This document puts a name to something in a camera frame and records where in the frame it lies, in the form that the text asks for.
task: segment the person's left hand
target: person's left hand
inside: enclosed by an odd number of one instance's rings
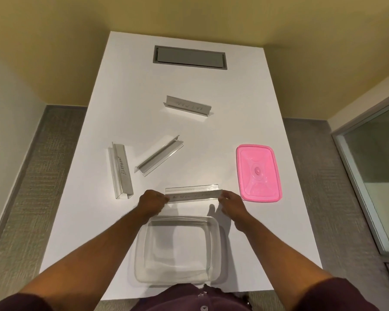
[[[140,201],[135,208],[136,212],[142,216],[144,223],[161,212],[169,198],[157,191],[147,190],[140,196]]]

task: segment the hand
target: hand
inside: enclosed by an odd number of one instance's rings
[[[246,210],[242,198],[236,193],[222,190],[218,200],[222,204],[222,212],[235,222],[236,229],[245,232],[255,218]]]
[[[151,217],[161,212],[164,204],[168,201],[169,198],[166,195],[154,190],[147,190],[140,196],[135,211],[142,216],[144,223],[147,223]]]

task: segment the grey carpet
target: grey carpet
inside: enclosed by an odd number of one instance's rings
[[[0,238],[0,299],[39,271],[85,108],[50,106]],[[348,278],[380,310],[389,310],[389,275],[325,121],[285,119],[323,266]],[[273,291],[250,293],[255,310],[283,310]],[[102,301],[99,311],[129,310],[133,300]]]

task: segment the forearm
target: forearm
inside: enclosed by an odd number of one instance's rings
[[[143,224],[144,218],[132,210],[50,266],[21,292],[44,298],[55,311],[93,310]]]
[[[332,277],[281,241],[257,219],[248,220],[244,233],[287,310],[293,309],[310,287]]]

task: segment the shirt sleeve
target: shirt sleeve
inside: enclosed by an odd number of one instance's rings
[[[312,287],[294,311],[379,311],[344,278],[327,279]]]
[[[14,294],[0,301],[0,311],[53,311],[41,297]]]

